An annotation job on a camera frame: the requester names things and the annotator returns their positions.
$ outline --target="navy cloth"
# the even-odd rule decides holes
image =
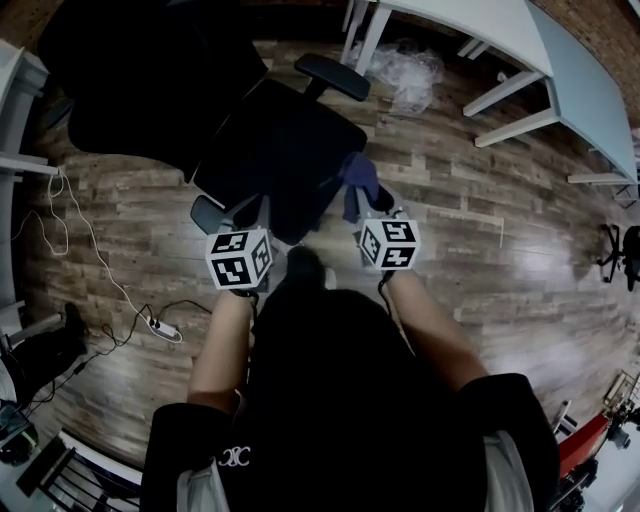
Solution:
[[[356,187],[363,188],[370,202],[378,200],[380,184],[376,166],[371,160],[360,152],[349,155],[343,166],[344,184],[347,185],[347,193],[344,196],[344,214],[342,218],[355,224],[358,222],[358,199]]]

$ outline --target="white desk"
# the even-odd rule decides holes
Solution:
[[[46,158],[20,154],[29,111],[48,72],[40,59],[0,40],[0,331],[20,331],[11,264],[11,207],[13,187],[22,181],[19,171],[57,174]]]
[[[366,2],[360,0],[352,23],[355,28],[364,17],[364,10]],[[356,65],[356,71],[361,75],[369,67],[389,15],[394,10],[460,30],[502,50],[537,73],[553,74],[526,0],[382,0],[377,4]],[[345,52],[350,49],[349,39],[347,46],[349,48]]]
[[[476,146],[485,147],[559,122],[598,150],[622,175],[573,176],[569,178],[570,183],[637,183],[631,128],[617,84],[562,25],[535,5],[529,3],[529,8],[554,71],[553,78],[547,80],[550,108],[478,137]],[[486,97],[495,99],[497,90],[505,92],[505,84],[467,105],[465,115],[473,115],[495,102]]]

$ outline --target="white logo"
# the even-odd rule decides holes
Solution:
[[[401,252],[397,249],[390,249],[389,256],[387,257],[387,262],[392,263],[393,265],[400,266],[409,261],[409,258],[406,256],[401,256]]]
[[[406,224],[400,224],[399,226],[388,225],[387,229],[389,230],[389,239],[390,240],[406,240],[407,235],[405,235],[405,231],[409,226]]]
[[[242,240],[244,240],[244,235],[233,235],[231,240],[229,240],[229,245],[221,245],[216,248],[216,251],[228,251],[228,250],[236,250],[242,247]]]
[[[240,448],[239,446],[236,446],[235,448],[227,448],[225,451],[222,452],[222,454],[223,455],[228,454],[229,458],[224,462],[218,462],[218,466],[227,466],[229,468],[235,468],[236,466],[243,466],[243,467],[248,466],[249,465],[248,456],[244,462],[240,460],[240,456],[245,451],[250,452],[251,447],[245,446],[244,448]]]
[[[240,263],[239,261],[234,262],[233,266],[235,267],[236,272],[242,272],[244,270],[242,268],[242,263]],[[237,276],[233,272],[229,272],[226,269],[224,262],[218,263],[218,273],[224,274],[227,277],[227,281],[230,283],[237,283],[238,281],[240,281],[240,276]]]

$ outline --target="power strip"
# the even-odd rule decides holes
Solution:
[[[147,316],[147,323],[149,324],[149,327],[151,327],[154,331],[158,331],[159,333],[162,333],[169,338],[176,337],[176,333],[178,330],[172,325],[165,324],[164,322],[161,322],[159,320],[154,320],[150,316]]]

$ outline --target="desk leg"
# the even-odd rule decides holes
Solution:
[[[489,92],[480,96],[477,100],[472,101],[465,106],[462,111],[467,117],[476,115],[485,108],[497,103],[503,98],[510,96],[516,91],[519,91],[523,87],[526,87],[533,82],[540,80],[542,73],[537,71],[522,71],[515,76],[512,76],[506,82],[502,82],[497,87],[494,87]]]
[[[0,156],[0,167],[11,169],[13,171],[29,171],[40,174],[47,174],[49,176],[56,176],[58,174],[57,167],[51,167],[34,161],[26,160],[24,159],[24,155],[11,157],[3,153],[3,155]]]
[[[382,31],[387,24],[387,20],[389,19],[390,14],[390,7],[387,7],[384,4],[378,4],[376,12],[371,19],[371,23],[369,24],[367,37],[364,40],[362,52],[360,53],[360,58],[358,59],[358,64],[356,65],[356,73],[358,73],[359,75],[364,76],[365,72],[369,68],[371,57],[373,57],[373,52],[375,51],[376,46],[378,46],[378,41],[380,41],[380,36],[382,35]]]
[[[362,21],[364,20],[364,15],[367,13],[367,6],[369,5],[368,0],[355,0],[356,1],[356,10],[353,13],[353,19],[351,20],[351,25],[349,25],[349,32],[347,33],[347,40],[344,43],[344,48],[342,49],[342,57],[340,57],[340,64],[344,64],[347,62],[347,56],[351,51],[351,47],[353,46],[353,40],[356,37],[356,31],[358,27],[362,25]]]
[[[522,135],[523,133],[542,128],[543,126],[553,124],[557,121],[559,121],[559,119],[553,108],[548,108],[547,110],[543,110],[542,112],[538,112],[532,116],[520,119],[520,121],[516,121],[515,123],[508,124],[502,128],[498,128],[497,130],[481,135],[476,139],[476,146],[484,148],[491,144],[495,144],[496,142],[500,142],[501,140]]]
[[[351,19],[351,12],[353,11],[353,0],[349,0],[347,5],[347,12],[344,14],[344,21],[342,22],[342,31],[346,32],[349,28],[349,20]]]
[[[46,158],[42,158],[40,156],[31,156],[31,155],[22,155],[22,154],[12,154],[6,153],[5,151],[0,151],[0,157],[9,158],[10,160],[18,160],[19,162],[31,162],[33,164],[47,165],[49,160]]]
[[[469,54],[469,60],[476,60],[482,52],[489,49],[489,43],[480,43],[476,48]]]
[[[470,37],[458,50],[458,57],[467,57],[471,60],[476,60],[476,58],[487,49],[489,49],[489,43],[483,43],[480,39]]]
[[[470,37],[467,39],[467,42],[464,43],[460,49],[458,50],[458,57],[466,57],[470,51],[472,51],[476,46],[480,44],[480,39],[476,39],[475,37]]]
[[[42,98],[42,95],[43,95],[40,89],[38,89],[37,87],[34,87],[29,82],[23,82],[18,78],[15,78],[13,80],[11,87],[15,87],[17,90],[21,92],[26,92],[27,94],[30,94],[34,98]]]
[[[29,325],[25,327],[21,331],[18,331],[15,334],[9,336],[9,350],[13,350],[16,348],[21,341],[26,340],[36,334],[40,334],[41,332],[51,329],[52,327],[62,327],[64,322],[62,321],[62,315],[60,313],[56,313],[54,315],[48,316],[39,322]]]
[[[615,172],[601,174],[572,174],[567,176],[569,183],[588,183],[590,185],[633,185],[633,182]]]

